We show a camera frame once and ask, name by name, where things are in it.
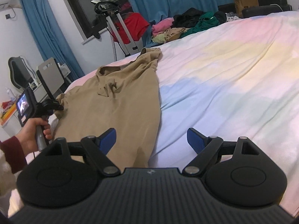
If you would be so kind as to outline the dark red sleeve forearm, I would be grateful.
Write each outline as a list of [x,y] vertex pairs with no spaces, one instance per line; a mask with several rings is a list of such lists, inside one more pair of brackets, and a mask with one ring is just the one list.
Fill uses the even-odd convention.
[[15,136],[1,142],[1,150],[4,152],[12,173],[21,171],[27,165],[21,144]]

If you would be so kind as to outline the person's left hand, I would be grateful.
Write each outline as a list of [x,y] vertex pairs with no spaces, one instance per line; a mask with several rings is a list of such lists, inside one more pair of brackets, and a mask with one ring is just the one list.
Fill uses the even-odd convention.
[[48,120],[42,118],[30,118],[16,134],[16,138],[20,142],[21,148],[23,150],[24,156],[36,152],[38,146],[36,143],[36,127],[42,126],[44,128],[43,134],[47,140],[52,140],[51,126],[48,123]]

